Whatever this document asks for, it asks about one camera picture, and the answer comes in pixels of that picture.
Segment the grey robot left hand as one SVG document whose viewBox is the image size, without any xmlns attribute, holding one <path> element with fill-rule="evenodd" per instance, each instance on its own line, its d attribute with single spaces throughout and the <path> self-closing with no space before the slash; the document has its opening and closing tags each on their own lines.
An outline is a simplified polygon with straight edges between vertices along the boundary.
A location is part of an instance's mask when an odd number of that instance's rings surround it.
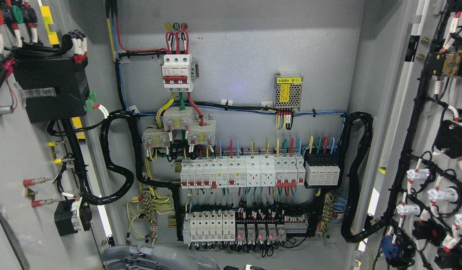
<svg viewBox="0 0 462 270">
<path fill-rule="evenodd" d="M 100 259 L 108 263 L 108 270 L 220 270 L 210 258 L 167 246 L 117 245 L 105 249 Z"/>
</svg>

